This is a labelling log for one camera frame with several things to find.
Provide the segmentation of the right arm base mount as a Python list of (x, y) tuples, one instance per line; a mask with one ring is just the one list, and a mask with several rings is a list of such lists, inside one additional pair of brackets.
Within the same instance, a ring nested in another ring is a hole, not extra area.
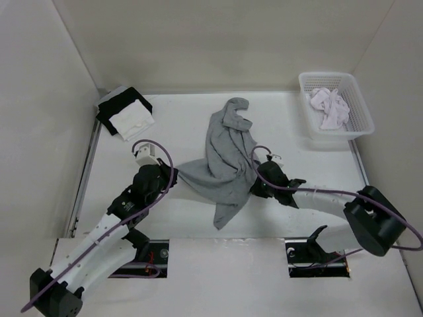
[(326, 253), (316, 239), (327, 225), (319, 227), (308, 237), (285, 240), (288, 273), (291, 278), (350, 277), (346, 259), (334, 261), (344, 252)]

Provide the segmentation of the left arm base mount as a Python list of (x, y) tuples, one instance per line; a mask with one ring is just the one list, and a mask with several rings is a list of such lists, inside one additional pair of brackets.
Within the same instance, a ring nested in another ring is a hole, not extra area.
[(169, 240), (151, 240), (135, 229), (127, 238), (136, 248), (135, 258), (117, 269), (110, 278), (167, 278)]

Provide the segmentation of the grey tank top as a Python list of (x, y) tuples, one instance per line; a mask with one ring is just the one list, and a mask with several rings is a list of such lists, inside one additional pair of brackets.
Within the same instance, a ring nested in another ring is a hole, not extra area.
[(256, 174), (250, 159), (256, 141), (252, 122), (238, 114), (249, 101), (231, 98), (211, 115), (205, 157), (177, 167), (179, 177), (202, 197), (215, 203), (213, 225), (221, 230), (247, 203)]

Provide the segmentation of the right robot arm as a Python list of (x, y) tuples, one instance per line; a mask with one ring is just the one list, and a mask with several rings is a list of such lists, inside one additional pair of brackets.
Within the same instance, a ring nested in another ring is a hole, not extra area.
[(314, 241), (306, 246), (308, 256), (314, 261), (324, 260), (331, 252), (353, 248), (362, 248), (382, 257), (406, 229), (399, 221), (403, 216), (372, 186), (366, 186), (359, 194), (388, 208), (395, 216), (362, 198), (322, 193), (316, 186), (308, 192), (305, 188), (309, 184), (305, 180), (288, 179), (280, 165), (272, 160), (259, 165), (256, 171), (258, 176), (250, 189), (252, 195), (271, 197), (295, 209), (328, 213), (347, 222), (332, 228), (328, 225), (318, 226)]

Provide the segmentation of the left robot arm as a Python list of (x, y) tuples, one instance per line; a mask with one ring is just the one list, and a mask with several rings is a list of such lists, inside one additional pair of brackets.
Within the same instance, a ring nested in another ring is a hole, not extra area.
[(144, 164), (113, 200), (95, 228), (68, 255), (30, 276), (30, 301), (43, 316), (76, 316), (83, 301), (123, 265), (141, 263), (150, 239), (136, 229), (149, 210), (177, 183), (178, 170), (157, 159)]

